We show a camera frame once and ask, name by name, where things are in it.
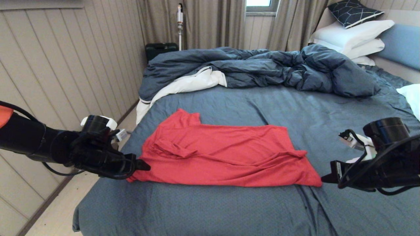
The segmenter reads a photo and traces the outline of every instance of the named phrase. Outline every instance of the comforter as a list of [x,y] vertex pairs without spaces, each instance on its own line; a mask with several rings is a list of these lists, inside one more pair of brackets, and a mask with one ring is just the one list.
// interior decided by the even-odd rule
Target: comforter
[[226,76],[228,88],[284,85],[299,91],[335,93],[343,97],[375,95],[375,80],[348,57],[322,45],[300,52],[238,50],[230,47],[160,54],[149,62],[139,90],[149,103],[175,79],[211,66]]

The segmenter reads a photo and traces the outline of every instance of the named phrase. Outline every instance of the window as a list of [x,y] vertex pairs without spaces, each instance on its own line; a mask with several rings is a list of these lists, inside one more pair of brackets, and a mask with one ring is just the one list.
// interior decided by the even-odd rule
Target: window
[[279,0],[247,0],[247,13],[274,13],[275,15],[278,3]]

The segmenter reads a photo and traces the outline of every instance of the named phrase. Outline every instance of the black robotic arm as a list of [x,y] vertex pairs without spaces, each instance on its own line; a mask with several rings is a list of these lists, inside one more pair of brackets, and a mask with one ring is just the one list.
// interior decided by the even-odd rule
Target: black robotic arm
[[57,172],[47,163],[74,166],[113,179],[128,178],[135,170],[150,170],[150,166],[136,160],[134,154],[125,155],[111,146],[119,130],[111,130],[108,122],[106,117],[90,115],[80,132],[57,130],[39,122],[22,108],[0,101],[0,148],[43,162],[54,173]]
[[331,174],[323,176],[323,182],[338,184],[340,189],[378,190],[384,195],[396,195],[420,186],[420,135],[410,137],[398,117],[371,122],[363,131],[367,137],[351,129],[339,134],[345,144],[364,153],[347,162],[332,161]]

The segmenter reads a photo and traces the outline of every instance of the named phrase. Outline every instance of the red t-shirt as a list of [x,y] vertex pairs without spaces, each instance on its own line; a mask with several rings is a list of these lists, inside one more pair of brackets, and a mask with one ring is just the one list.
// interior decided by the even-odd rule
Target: red t-shirt
[[320,187],[321,178],[306,153],[293,148],[286,127],[205,125],[198,113],[178,109],[143,144],[140,159],[152,169],[137,170],[127,180]]

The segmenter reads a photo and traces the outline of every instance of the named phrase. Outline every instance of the white bedding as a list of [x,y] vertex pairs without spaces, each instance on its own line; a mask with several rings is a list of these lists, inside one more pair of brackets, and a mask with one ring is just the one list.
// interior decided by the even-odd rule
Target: white bedding
[[396,91],[405,97],[414,116],[420,121],[420,84],[407,85]]
[[139,101],[136,108],[136,124],[140,123],[144,115],[157,100],[166,95],[208,89],[218,84],[227,87],[225,74],[221,71],[213,71],[210,66],[203,67],[194,75],[178,78],[163,89],[159,90],[159,92],[153,97],[150,104],[145,104],[141,100]]

